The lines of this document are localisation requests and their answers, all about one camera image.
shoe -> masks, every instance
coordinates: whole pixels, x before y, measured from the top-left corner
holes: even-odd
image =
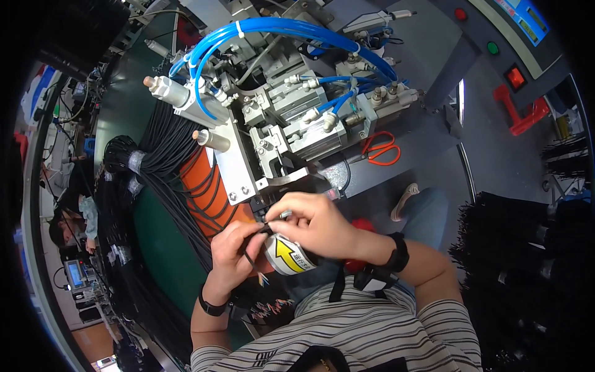
[[[393,220],[395,222],[399,222],[401,220],[401,217],[399,216],[401,209],[403,209],[403,206],[405,205],[405,202],[407,201],[407,199],[409,199],[409,197],[411,195],[415,195],[415,194],[419,194],[419,188],[418,188],[417,184],[414,182],[411,185],[407,186],[407,188],[405,189],[405,192],[403,193],[403,196],[401,196],[401,198],[399,199],[397,206],[394,207],[393,210],[390,212],[391,220]]]

yellow arrow label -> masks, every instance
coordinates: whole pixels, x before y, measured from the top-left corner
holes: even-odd
[[[304,271],[304,269],[302,269],[300,265],[298,265],[298,263],[293,259],[292,253],[295,253],[295,251],[289,248],[284,242],[277,239],[275,256],[281,258],[283,262],[285,262],[285,265],[287,265],[296,273],[301,273],[302,271]]]

scissors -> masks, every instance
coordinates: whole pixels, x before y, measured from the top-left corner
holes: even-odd
[[[372,141],[380,136],[387,136],[390,138],[390,142],[389,143],[381,143],[380,145],[376,145],[376,146],[370,146],[370,144],[372,143]],[[397,162],[397,160],[399,160],[399,158],[401,157],[401,148],[398,147],[397,145],[394,144],[394,136],[392,133],[387,132],[385,130],[381,131],[381,132],[377,132],[374,133],[372,136],[368,137],[365,141],[362,142],[362,145],[364,146],[363,150],[362,150],[362,155],[360,157],[357,157],[351,161],[349,161],[349,164],[353,164],[355,162],[358,162],[360,160],[365,160],[368,159],[368,162],[370,164],[375,164],[375,165],[383,165],[383,166],[388,166],[388,165],[393,165],[394,163]],[[388,162],[380,162],[380,161],[376,161],[374,159],[376,159],[378,156],[380,156],[381,154],[391,150],[391,149],[396,149],[397,150],[397,155],[395,156],[394,159],[388,161]],[[378,152],[370,155],[369,153],[371,151],[376,151],[378,150]]]

black watch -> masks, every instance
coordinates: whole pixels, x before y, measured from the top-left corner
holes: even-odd
[[[204,286],[205,285],[203,284],[201,286],[200,291],[198,292],[198,301],[201,303],[202,309],[205,311],[205,313],[209,314],[212,317],[221,316],[221,314],[223,314],[225,312],[225,309],[227,308],[227,303],[221,306],[213,306],[209,304],[207,301],[204,300],[204,298],[202,298],[202,289]]]
[[[380,267],[389,270],[391,273],[400,273],[409,262],[407,244],[403,240],[405,235],[401,233],[393,233],[389,234],[388,236],[394,240],[394,243],[397,245],[397,249],[395,249],[390,255],[389,261]]]

striped shirt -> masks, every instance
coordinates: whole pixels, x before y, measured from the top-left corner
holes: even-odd
[[[333,284],[304,299],[295,319],[234,352],[203,346],[192,353],[192,372],[286,371],[311,346],[330,346],[351,371],[404,357],[413,371],[478,371],[481,354],[467,309],[439,300],[415,315],[415,302],[396,288],[387,299],[353,288],[345,278],[341,302],[329,303]]]

